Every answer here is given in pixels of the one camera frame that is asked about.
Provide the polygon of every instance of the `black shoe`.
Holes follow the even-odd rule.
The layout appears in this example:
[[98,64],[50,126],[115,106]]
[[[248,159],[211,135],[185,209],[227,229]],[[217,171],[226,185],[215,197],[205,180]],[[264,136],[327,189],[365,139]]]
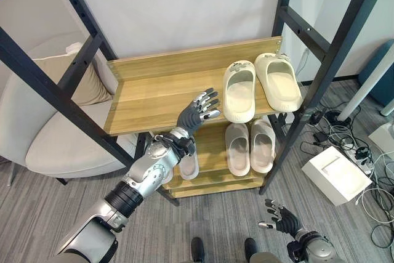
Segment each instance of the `black shoe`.
[[193,258],[193,262],[201,262],[204,263],[205,260],[205,252],[204,252],[204,244],[200,237],[194,237],[191,240],[190,244],[191,248],[191,257]]
[[252,255],[255,253],[257,253],[257,243],[253,238],[249,237],[245,240],[245,258],[248,263]]

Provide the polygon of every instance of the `slipper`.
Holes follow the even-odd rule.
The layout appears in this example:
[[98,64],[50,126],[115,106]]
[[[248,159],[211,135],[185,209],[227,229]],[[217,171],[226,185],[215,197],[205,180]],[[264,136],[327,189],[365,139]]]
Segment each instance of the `slipper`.
[[233,175],[245,176],[251,168],[248,138],[247,126],[244,123],[231,123],[226,128],[227,164]]
[[179,171],[183,180],[192,180],[198,175],[198,157],[195,145],[195,152],[191,156],[185,156],[180,160]]
[[251,166],[256,172],[271,171],[275,158],[275,133],[270,121],[257,119],[251,127]]
[[286,55],[261,54],[254,65],[267,101],[273,109],[292,112],[300,108],[301,92],[290,59]]
[[174,170],[171,169],[171,170],[168,172],[167,176],[163,179],[163,181],[161,181],[161,183],[162,183],[162,184],[166,184],[166,183],[170,182],[170,181],[172,180],[172,177],[173,177],[173,176],[174,176]]
[[256,72],[249,61],[232,63],[223,77],[223,114],[232,123],[246,123],[255,112]]

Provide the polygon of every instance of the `electrical outlet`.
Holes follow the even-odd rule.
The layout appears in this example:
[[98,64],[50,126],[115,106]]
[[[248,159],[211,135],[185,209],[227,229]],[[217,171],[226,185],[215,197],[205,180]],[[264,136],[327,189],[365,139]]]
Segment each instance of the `electrical outlet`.
[[372,173],[372,170],[374,169],[374,165],[372,163],[363,164],[363,161],[366,161],[368,159],[368,157],[357,160],[356,159],[356,150],[351,149],[353,147],[353,145],[352,144],[343,144],[343,146],[349,149],[349,150],[344,150],[344,151],[345,151],[346,155],[351,159],[351,161],[354,162],[366,175],[370,175]]

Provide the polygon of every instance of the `shoe rack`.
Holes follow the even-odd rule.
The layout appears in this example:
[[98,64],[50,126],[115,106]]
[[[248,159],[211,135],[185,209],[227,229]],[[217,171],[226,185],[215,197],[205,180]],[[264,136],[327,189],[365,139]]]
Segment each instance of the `shoe rack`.
[[[263,52],[277,52],[281,37],[256,39],[214,47],[171,52],[108,62],[119,81],[104,130],[112,136],[135,132],[171,130],[178,114],[201,91],[214,87],[222,100],[223,74],[237,60],[249,60]],[[277,113],[256,80],[255,118]],[[230,123],[220,115],[206,121],[196,133],[199,174],[183,180],[174,169],[163,187],[174,198],[226,192],[262,186],[264,174],[250,170],[237,177],[227,167],[225,129]]]

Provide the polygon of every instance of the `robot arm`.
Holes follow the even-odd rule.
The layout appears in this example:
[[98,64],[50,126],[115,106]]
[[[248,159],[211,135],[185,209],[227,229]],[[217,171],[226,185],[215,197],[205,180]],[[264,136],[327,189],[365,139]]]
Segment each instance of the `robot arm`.
[[301,221],[283,205],[275,200],[265,200],[267,211],[273,214],[272,223],[259,222],[259,227],[276,229],[290,234],[295,241],[287,245],[289,257],[293,262],[345,263],[338,257],[332,243],[316,231],[304,228]]
[[220,115],[213,88],[195,98],[179,115],[177,127],[156,135],[116,187],[80,217],[57,249],[50,263],[105,263],[118,242],[114,232],[126,226],[130,215],[186,155],[195,152],[193,133],[209,118]]

